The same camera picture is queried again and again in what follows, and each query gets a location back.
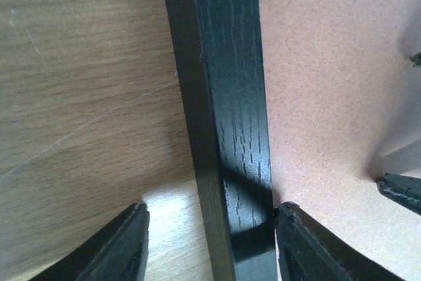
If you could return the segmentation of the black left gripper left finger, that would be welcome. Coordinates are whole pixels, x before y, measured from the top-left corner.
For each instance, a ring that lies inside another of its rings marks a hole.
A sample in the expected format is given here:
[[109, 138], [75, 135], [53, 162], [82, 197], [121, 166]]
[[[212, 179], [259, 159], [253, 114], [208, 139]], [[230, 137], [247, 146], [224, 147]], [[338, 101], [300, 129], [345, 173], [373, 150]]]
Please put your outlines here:
[[149, 211], [133, 203], [82, 245], [32, 280], [143, 280]]

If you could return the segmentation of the black picture frame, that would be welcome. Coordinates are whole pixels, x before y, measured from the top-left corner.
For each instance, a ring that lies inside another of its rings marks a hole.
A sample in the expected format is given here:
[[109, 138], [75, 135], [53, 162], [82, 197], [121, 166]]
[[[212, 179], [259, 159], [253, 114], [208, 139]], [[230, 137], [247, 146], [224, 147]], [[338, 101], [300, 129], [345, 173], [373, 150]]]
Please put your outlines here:
[[259, 0], [165, 0], [215, 280], [277, 278]]

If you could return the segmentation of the brown backing board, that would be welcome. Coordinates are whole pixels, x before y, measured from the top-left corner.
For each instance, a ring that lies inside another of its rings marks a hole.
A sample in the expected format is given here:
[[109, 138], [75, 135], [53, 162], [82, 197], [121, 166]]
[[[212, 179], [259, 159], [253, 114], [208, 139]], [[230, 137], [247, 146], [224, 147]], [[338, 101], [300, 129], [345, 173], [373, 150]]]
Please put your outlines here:
[[420, 217], [374, 177], [420, 175], [420, 0], [259, 1], [278, 199], [419, 280]]

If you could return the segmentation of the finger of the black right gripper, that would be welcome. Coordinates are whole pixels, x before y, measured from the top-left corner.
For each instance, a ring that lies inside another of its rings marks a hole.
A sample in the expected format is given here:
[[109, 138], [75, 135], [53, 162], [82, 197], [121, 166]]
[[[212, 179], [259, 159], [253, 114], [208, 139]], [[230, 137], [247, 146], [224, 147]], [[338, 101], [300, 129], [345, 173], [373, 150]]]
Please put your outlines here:
[[421, 179], [385, 173], [375, 182], [383, 196], [421, 215]]
[[410, 58], [413, 67], [421, 67], [421, 53], [417, 53]]

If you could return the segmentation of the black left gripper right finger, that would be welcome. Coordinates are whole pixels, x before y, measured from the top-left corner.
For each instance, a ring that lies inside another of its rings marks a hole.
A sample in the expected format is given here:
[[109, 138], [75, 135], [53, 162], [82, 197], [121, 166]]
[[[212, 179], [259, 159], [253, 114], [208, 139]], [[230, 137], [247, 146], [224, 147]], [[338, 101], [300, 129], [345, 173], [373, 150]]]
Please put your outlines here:
[[276, 235], [282, 280], [400, 280], [359, 253], [299, 205], [278, 207]]

